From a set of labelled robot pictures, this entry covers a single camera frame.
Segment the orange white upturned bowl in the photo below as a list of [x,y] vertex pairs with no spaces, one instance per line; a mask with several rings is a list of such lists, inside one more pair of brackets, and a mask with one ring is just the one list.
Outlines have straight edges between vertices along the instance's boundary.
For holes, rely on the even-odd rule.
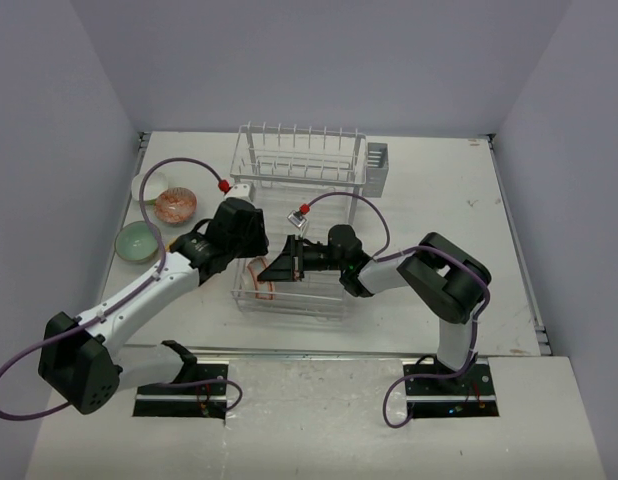
[[259,274],[268,266],[269,263],[265,257],[256,257],[247,262],[242,274],[242,281],[248,297],[267,301],[275,299],[275,285],[270,281],[258,279]]

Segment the yellow plastic bowl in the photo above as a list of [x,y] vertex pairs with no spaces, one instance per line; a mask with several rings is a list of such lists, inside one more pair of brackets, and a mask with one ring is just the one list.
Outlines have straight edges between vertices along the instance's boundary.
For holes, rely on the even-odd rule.
[[184,243],[185,241],[181,238],[174,239],[171,243],[167,245],[166,250],[170,252],[176,251]]

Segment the blue zigzag patterned bowl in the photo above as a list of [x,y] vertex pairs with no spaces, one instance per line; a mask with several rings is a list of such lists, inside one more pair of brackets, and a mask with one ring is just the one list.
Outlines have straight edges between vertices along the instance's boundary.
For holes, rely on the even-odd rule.
[[169,225],[179,225],[189,221],[197,209],[197,197],[184,187],[170,188],[162,192],[155,201],[156,218]]

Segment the mint green bowl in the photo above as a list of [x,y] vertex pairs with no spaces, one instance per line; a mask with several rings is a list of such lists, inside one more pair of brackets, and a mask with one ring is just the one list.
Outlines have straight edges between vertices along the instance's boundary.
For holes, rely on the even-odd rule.
[[158,251],[158,243],[145,222],[137,221],[124,226],[114,242],[116,255],[129,263],[144,263]]

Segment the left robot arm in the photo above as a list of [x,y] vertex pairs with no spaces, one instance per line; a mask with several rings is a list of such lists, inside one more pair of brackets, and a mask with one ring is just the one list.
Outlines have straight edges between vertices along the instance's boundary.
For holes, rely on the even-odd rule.
[[235,259],[268,251],[264,213],[246,200],[220,203],[204,232],[178,237],[171,251],[116,295],[80,316],[48,321],[39,375],[84,415],[117,392],[148,385],[176,393],[196,383],[193,354],[165,340],[140,356],[122,349],[148,321],[183,295],[226,270]]

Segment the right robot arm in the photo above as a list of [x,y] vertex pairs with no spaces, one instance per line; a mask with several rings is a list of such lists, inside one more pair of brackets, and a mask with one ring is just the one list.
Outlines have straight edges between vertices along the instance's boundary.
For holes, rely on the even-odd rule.
[[457,245],[431,232],[404,251],[372,258],[353,227],[339,224],[329,230],[325,244],[290,235],[258,280],[296,282],[314,271],[337,271],[340,284],[355,298],[411,288],[439,319],[437,385],[456,393],[470,382],[478,317],[490,301],[491,274]]

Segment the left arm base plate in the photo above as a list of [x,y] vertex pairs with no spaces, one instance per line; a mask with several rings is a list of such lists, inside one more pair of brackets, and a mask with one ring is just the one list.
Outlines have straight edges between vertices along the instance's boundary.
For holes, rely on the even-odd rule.
[[133,416],[224,420],[226,393],[225,383],[167,388],[143,386],[136,391]]

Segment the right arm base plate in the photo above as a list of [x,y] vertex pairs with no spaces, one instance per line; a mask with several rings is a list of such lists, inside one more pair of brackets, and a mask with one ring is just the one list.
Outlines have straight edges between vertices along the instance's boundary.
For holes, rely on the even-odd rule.
[[413,419],[498,417],[495,387],[488,363],[472,366],[451,380],[405,382],[407,410]]

